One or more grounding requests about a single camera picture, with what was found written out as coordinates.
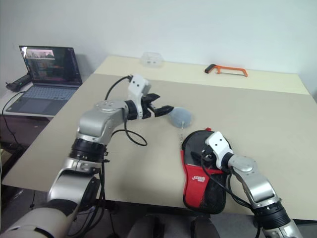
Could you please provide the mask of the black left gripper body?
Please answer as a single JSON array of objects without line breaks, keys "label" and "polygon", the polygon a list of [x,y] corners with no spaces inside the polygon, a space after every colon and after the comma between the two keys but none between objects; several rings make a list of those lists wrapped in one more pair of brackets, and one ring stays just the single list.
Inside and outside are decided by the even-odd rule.
[{"label": "black left gripper body", "polygon": [[151,111],[153,111],[152,105],[146,105],[146,97],[141,98],[141,106],[142,106],[142,112],[143,112],[143,119],[147,119],[151,117]]}]

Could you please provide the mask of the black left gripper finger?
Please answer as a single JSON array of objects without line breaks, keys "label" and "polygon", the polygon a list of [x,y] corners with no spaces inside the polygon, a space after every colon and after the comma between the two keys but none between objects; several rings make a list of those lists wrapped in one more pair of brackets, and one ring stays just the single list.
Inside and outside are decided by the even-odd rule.
[{"label": "black left gripper finger", "polygon": [[172,112],[173,109],[174,107],[169,105],[162,106],[160,108],[155,108],[155,117],[161,117],[161,116],[167,115],[170,112]]},{"label": "black left gripper finger", "polygon": [[155,93],[150,93],[146,95],[146,105],[151,105],[153,101],[157,100],[160,98],[160,95],[155,94]]}]

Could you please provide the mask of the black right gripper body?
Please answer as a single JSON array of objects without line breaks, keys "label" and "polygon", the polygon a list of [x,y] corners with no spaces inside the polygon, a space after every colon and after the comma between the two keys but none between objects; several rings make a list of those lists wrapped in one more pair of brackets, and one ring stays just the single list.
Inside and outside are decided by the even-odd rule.
[{"label": "black right gripper body", "polygon": [[201,166],[205,169],[217,169],[216,155],[211,148],[205,148],[202,150]]}]

